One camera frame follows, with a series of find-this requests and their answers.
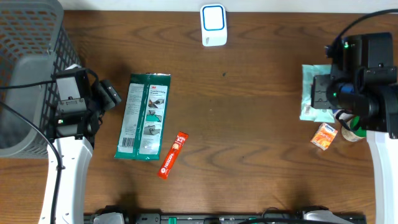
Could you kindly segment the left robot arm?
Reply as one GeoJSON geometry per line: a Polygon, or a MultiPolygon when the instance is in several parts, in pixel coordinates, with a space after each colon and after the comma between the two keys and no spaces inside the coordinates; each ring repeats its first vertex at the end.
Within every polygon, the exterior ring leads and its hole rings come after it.
{"type": "Polygon", "coordinates": [[[49,170],[39,223],[83,223],[86,176],[102,117],[121,102],[109,80],[77,64],[55,76],[59,114],[47,131],[49,170]]]}

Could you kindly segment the green lid white jar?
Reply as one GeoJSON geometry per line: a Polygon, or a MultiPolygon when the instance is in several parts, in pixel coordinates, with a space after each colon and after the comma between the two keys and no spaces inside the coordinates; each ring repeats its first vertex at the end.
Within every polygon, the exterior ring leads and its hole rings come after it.
{"type": "Polygon", "coordinates": [[[360,117],[355,116],[346,124],[349,129],[344,126],[341,127],[341,135],[350,142],[358,142],[366,137],[366,130],[363,130],[359,125],[360,117]]]}

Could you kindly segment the light green snack packet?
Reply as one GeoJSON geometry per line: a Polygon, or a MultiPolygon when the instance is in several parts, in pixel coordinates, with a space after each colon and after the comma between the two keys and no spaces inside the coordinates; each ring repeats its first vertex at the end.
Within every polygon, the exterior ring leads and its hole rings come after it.
{"type": "Polygon", "coordinates": [[[330,65],[302,65],[302,101],[300,120],[317,123],[334,123],[332,110],[311,107],[311,90],[315,75],[329,74],[330,65]]]}

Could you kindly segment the green white gloves packet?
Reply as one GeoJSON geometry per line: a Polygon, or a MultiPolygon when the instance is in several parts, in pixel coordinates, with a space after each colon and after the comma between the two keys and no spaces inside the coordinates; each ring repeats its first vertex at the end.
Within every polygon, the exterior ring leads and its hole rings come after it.
{"type": "Polygon", "coordinates": [[[170,82],[170,74],[131,75],[115,158],[159,159],[170,82]]]}

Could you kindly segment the small orange box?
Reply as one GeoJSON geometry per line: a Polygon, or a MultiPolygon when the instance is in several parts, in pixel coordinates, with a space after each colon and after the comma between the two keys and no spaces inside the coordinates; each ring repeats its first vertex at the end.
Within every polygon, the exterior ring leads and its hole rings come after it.
{"type": "Polygon", "coordinates": [[[322,150],[327,150],[338,131],[327,123],[322,123],[311,139],[311,143],[322,150]]]}

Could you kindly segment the red white snack packet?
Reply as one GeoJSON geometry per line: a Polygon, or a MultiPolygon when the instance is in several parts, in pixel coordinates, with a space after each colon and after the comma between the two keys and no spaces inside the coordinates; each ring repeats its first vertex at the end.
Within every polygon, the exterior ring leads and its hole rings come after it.
{"type": "Polygon", "coordinates": [[[157,173],[158,177],[160,177],[161,179],[167,179],[178,155],[180,154],[180,151],[182,150],[183,145],[185,144],[185,141],[188,138],[189,135],[186,133],[179,132],[177,134],[177,137],[175,138],[172,147],[170,148],[164,162],[162,163],[157,173]]]}

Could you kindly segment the white blue label jar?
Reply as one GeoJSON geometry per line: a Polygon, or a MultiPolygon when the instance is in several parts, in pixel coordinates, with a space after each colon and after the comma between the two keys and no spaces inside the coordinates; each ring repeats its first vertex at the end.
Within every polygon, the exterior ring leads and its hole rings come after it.
{"type": "Polygon", "coordinates": [[[349,121],[354,117],[353,114],[345,112],[344,110],[332,110],[332,112],[336,120],[341,119],[343,121],[349,121]]]}

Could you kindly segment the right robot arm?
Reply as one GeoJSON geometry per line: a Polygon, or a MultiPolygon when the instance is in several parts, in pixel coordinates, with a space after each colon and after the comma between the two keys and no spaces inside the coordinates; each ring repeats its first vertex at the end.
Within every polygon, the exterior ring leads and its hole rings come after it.
{"type": "Polygon", "coordinates": [[[397,66],[388,32],[338,36],[327,75],[313,78],[311,106],[359,119],[374,168],[376,223],[397,223],[397,66]]]}

